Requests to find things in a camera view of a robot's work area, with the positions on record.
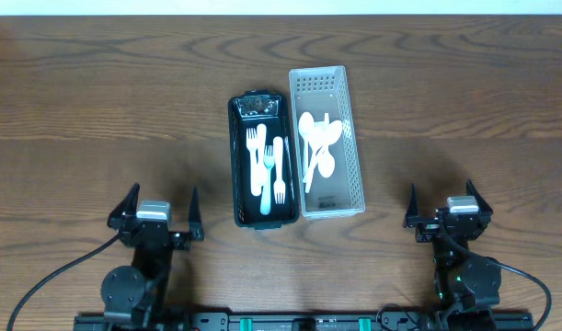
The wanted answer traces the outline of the clear white perforated basket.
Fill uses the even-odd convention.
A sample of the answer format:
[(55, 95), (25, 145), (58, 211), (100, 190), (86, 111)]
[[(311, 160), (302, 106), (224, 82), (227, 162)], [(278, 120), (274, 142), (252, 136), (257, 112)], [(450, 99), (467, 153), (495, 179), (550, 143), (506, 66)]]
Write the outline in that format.
[(292, 69), (289, 83), (303, 216), (365, 211), (346, 69)]

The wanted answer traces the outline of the white fork mint edge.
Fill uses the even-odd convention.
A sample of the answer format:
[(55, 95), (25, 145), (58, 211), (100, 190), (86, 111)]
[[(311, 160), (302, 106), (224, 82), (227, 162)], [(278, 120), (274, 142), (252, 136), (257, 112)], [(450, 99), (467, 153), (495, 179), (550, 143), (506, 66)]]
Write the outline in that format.
[(266, 176), (261, 193), (260, 213), (262, 215), (269, 215), (271, 210), (271, 170), (275, 165), (272, 145), (265, 146), (263, 165), (266, 168)]

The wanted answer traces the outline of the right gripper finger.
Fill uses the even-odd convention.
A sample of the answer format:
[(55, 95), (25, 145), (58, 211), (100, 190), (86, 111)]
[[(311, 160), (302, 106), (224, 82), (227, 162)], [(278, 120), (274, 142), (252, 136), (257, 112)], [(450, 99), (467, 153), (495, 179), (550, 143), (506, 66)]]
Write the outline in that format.
[(410, 200), (406, 211), (406, 218), (412, 219), (412, 218), (417, 218), (418, 216), (419, 216), (419, 207), (418, 207), (417, 189), (416, 189), (416, 185), (412, 184)]
[(481, 213), (491, 214), (492, 208), (490, 205), (484, 200), (484, 198), (480, 195), (477, 191), (475, 185), (473, 184), (471, 179), (467, 179), (465, 183), (465, 190), (468, 196), (472, 196), (476, 200), (476, 204)]

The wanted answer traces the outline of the white fork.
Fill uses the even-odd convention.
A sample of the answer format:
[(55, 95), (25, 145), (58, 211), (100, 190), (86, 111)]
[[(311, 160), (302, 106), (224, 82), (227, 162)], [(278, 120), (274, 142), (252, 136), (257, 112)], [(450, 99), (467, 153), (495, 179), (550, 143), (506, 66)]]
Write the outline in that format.
[(261, 194), (261, 186), (258, 177), (258, 135), (255, 128), (247, 128), (246, 146), (250, 158), (250, 190), (253, 196)]
[(276, 170), (276, 178), (273, 184), (275, 203), (284, 204), (286, 184), (283, 180), (283, 139), (280, 136), (273, 139), (273, 156)]

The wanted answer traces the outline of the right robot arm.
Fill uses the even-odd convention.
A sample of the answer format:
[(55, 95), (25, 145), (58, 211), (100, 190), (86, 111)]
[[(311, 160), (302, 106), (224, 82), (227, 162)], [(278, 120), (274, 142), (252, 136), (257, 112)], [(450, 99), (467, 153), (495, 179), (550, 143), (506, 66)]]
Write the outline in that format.
[(403, 226), (415, 230), (417, 242), (432, 244), (434, 287), (441, 303), (419, 319), (421, 330), (498, 329), (492, 307), (500, 302), (501, 270), (494, 259), (468, 247), (487, 229), (493, 210), (470, 180), (465, 189), (434, 215), (422, 216), (417, 189), (411, 188)]

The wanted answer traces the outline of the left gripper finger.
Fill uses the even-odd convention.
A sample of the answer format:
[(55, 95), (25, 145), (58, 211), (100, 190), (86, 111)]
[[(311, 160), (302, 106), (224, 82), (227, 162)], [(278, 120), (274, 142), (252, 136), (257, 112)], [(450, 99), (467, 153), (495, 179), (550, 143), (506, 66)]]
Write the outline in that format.
[(192, 190), (191, 201), (189, 204), (188, 221), (189, 221), (190, 230), (202, 229), (201, 210), (199, 204), (198, 190), (196, 187), (194, 187)]
[(125, 216), (134, 216), (137, 211), (140, 188), (139, 183), (134, 183), (125, 198), (109, 214), (109, 218), (119, 219)]

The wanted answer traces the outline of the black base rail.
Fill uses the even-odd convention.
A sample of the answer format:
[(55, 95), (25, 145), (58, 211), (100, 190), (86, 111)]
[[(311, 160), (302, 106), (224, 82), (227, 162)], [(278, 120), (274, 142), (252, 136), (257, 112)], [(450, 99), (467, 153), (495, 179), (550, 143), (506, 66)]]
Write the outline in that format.
[(110, 321), (103, 315), (80, 315), (74, 330), (192, 330), (192, 331), (325, 331), (325, 330), (499, 330), (534, 329), (530, 314), (469, 313), (451, 314), (446, 322), (437, 322), (428, 314), (387, 310), (376, 314), (227, 314), (182, 312), (149, 325)]

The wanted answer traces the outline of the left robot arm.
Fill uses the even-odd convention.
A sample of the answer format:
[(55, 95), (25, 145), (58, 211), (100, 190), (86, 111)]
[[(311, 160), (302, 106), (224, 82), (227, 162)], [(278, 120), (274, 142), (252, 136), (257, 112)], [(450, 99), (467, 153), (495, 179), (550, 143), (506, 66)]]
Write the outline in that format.
[(166, 201), (138, 201), (140, 185), (134, 184), (109, 214), (107, 225), (117, 239), (134, 249), (132, 263), (111, 270), (100, 294), (104, 321), (120, 330), (179, 330), (189, 327), (183, 313), (165, 307), (172, 256), (204, 239), (198, 192), (192, 192), (189, 229), (172, 231), (171, 206)]

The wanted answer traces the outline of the dark green plastic basket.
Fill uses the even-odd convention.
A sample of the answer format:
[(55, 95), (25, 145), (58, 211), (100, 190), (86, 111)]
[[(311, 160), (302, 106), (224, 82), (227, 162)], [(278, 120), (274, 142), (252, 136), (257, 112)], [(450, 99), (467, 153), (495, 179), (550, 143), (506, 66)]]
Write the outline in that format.
[(235, 223), (267, 230), (295, 223), (299, 202), (286, 97), (247, 91), (228, 101)]

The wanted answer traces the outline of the white spoon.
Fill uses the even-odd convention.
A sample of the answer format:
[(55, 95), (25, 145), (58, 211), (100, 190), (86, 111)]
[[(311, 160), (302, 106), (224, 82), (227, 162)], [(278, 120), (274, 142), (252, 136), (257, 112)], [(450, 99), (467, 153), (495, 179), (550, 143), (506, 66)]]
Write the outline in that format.
[(315, 128), (315, 121), (311, 113), (304, 112), (298, 121), (298, 131), (304, 140), (303, 145), (303, 179), (306, 181), (306, 174), (309, 167), (309, 135)]
[(334, 120), (330, 122), (326, 127), (316, 127), (314, 129), (312, 149), (315, 151), (314, 155), (311, 157), (308, 170), (305, 175), (305, 189), (306, 193), (310, 192), (313, 176), (315, 172), (315, 167), (319, 164), (323, 152), (328, 148), (329, 145), (334, 144), (338, 141), (342, 133), (342, 121)]
[(264, 152), (266, 146), (267, 127), (264, 123), (257, 125), (257, 180), (260, 186), (266, 181), (266, 167), (264, 165)]
[(332, 176), (335, 169), (335, 160), (330, 156), (328, 147), (332, 138), (332, 130), (330, 129), (329, 114), (326, 113), (324, 117), (324, 134), (325, 141), (321, 148), (320, 155), (318, 158), (318, 171), (320, 175), (324, 178), (329, 178)]
[(328, 151), (328, 126), (318, 125), (309, 134), (309, 145), (312, 155), (308, 163), (307, 170), (304, 175), (303, 182), (310, 186), (313, 182), (313, 176), (316, 169), (322, 177), (330, 177), (333, 166), (329, 160)]

